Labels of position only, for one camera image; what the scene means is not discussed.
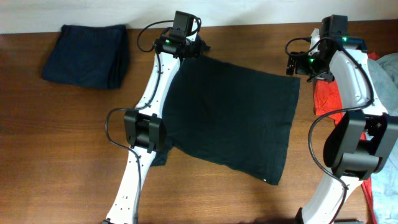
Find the dark green t-shirt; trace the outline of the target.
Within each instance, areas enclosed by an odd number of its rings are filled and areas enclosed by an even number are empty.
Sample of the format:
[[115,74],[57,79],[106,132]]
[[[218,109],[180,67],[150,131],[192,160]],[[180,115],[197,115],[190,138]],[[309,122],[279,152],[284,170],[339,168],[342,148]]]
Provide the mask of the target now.
[[186,58],[163,107],[165,148],[278,185],[299,89],[298,78]]

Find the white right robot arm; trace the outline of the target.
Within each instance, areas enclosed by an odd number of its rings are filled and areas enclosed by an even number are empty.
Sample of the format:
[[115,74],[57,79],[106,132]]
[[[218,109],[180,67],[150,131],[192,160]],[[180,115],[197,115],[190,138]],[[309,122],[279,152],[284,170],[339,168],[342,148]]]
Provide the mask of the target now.
[[305,37],[306,52],[286,51],[286,74],[307,75],[308,81],[335,81],[343,115],[325,141],[324,175],[295,222],[334,223],[349,195],[371,174],[382,170],[397,141],[397,117],[382,105],[368,69],[364,39],[348,34],[347,16],[331,15],[321,29]]

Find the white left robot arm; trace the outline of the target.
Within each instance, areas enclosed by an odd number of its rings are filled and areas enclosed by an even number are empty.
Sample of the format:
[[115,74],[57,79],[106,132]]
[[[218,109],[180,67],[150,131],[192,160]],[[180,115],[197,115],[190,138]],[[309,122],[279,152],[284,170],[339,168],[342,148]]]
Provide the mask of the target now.
[[146,89],[134,108],[125,108],[127,164],[105,224],[139,221],[139,201],[147,172],[164,150],[166,130],[162,111],[170,85],[185,58],[198,57],[208,46],[197,36],[201,19],[176,11],[172,26],[152,45],[154,65]]

